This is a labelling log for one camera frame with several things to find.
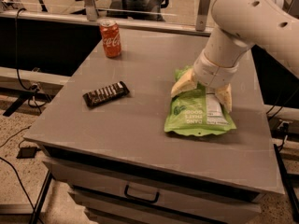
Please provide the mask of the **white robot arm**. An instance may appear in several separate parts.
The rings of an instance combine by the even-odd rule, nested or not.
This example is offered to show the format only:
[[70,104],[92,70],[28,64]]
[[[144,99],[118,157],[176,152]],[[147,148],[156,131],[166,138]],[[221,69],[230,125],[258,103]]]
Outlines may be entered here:
[[232,110],[230,83],[239,60],[257,45],[299,77],[299,20],[282,10],[283,0],[213,0],[216,23],[193,67],[172,87],[173,97],[199,84]]

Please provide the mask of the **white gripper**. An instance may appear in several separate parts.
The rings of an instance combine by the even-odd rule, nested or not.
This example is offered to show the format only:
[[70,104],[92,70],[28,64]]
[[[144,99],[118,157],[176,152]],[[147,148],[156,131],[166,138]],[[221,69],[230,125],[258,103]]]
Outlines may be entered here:
[[239,63],[233,67],[220,67],[211,62],[202,51],[193,64],[175,83],[171,90],[171,97],[182,92],[192,91],[197,87],[197,80],[205,87],[215,90],[215,96],[226,111],[232,111],[232,88],[229,84],[233,79]]

